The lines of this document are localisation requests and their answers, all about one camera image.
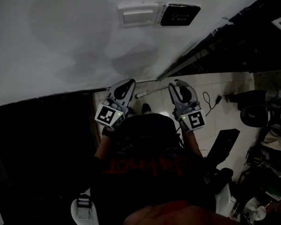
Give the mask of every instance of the foot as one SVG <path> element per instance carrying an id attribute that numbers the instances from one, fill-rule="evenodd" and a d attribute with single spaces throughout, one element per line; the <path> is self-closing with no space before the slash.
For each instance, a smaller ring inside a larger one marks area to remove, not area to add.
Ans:
<path id="1" fill-rule="evenodd" d="M 128 107 L 128 112 L 126 114 L 126 117 L 129 115 L 129 114 L 132 114 L 132 115 L 135 115 L 136 113 L 134 112 L 134 110 L 131 108 L 131 107 Z"/>
<path id="2" fill-rule="evenodd" d="M 142 111 L 142 114 L 144 114 L 146 112 L 151 112 L 151 108 L 150 108 L 149 104 L 147 104 L 147 103 L 143 104 L 141 111 Z"/>

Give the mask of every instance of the exit sign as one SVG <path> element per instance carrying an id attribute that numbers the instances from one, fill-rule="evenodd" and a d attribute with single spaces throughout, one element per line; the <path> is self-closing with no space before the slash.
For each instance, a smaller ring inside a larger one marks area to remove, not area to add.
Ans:
<path id="1" fill-rule="evenodd" d="M 188 26 L 200 10 L 201 8 L 195 5 L 169 4 L 160 25 Z"/>

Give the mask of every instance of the black t-shirt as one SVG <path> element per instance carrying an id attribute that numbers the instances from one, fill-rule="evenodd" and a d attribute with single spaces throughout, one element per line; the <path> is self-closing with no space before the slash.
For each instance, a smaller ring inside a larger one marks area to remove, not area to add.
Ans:
<path id="1" fill-rule="evenodd" d="M 123 224 L 144 206 L 178 200 L 215 211 L 200 170 L 203 158 L 180 147 L 170 118 L 130 117 L 116 132 L 111 156 L 104 162 L 95 158 L 92 165 L 90 193 L 100 225 Z"/>

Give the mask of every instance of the tiled floor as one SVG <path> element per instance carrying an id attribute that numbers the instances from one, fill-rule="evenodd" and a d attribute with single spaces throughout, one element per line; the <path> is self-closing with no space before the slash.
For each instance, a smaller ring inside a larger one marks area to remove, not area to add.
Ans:
<path id="1" fill-rule="evenodd" d="M 203 92 L 205 91 L 210 95 L 210 103 L 211 106 L 213 106 L 218 95 L 254 90 L 254 78 L 253 75 L 249 73 L 217 73 L 170 77 L 161 82 L 138 83 L 134 94 L 159 86 L 163 89 L 139 99 L 133 98 L 129 106 L 136 114 L 140 114 L 142 104 L 148 103 L 153 112 L 169 116 L 174 120 L 174 116 L 172 115 L 174 105 L 171 102 L 167 86 L 169 83 L 174 83 L 175 79 L 187 82 L 196 90 L 198 99 L 201 102 L 201 107 L 206 113 L 209 111 L 209 107 L 203 99 Z M 106 94 L 106 91 L 94 94 L 96 107 L 99 103 L 103 102 Z M 244 169 L 247 150 L 255 144 L 259 134 L 259 129 L 244 125 L 240 120 L 239 114 L 240 112 L 237 109 L 237 104 L 229 103 L 223 97 L 221 102 L 206 117 L 207 125 L 195 131 L 201 152 L 203 156 L 207 156 L 220 130 L 231 128 L 240 130 L 240 135 L 230 155 L 223 163 L 218 165 L 219 169 L 224 167 L 233 169 L 233 180 L 237 180 L 241 171 Z M 176 128 L 178 128 L 178 122 L 175 120 L 174 122 Z"/>

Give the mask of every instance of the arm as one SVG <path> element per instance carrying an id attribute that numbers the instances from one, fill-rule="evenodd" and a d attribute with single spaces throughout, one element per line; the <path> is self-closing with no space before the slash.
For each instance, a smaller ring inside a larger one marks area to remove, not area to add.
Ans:
<path id="1" fill-rule="evenodd" d="M 191 150 L 194 154 L 202 157 L 202 153 L 199 149 L 199 145 L 197 143 L 195 134 L 193 132 L 186 133 L 183 129 L 181 130 L 185 148 Z"/>
<path id="2" fill-rule="evenodd" d="M 238 225 L 226 217 L 214 214 L 201 207 L 191 206 L 186 201 L 168 202 L 144 207 L 129 215 L 124 225 Z"/>
<path id="3" fill-rule="evenodd" d="M 103 135 L 100 145 L 95 153 L 95 157 L 97 157 L 101 161 L 104 161 L 107 157 L 108 152 L 112 148 L 112 142 L 113 140 L 110 137 Z"/>

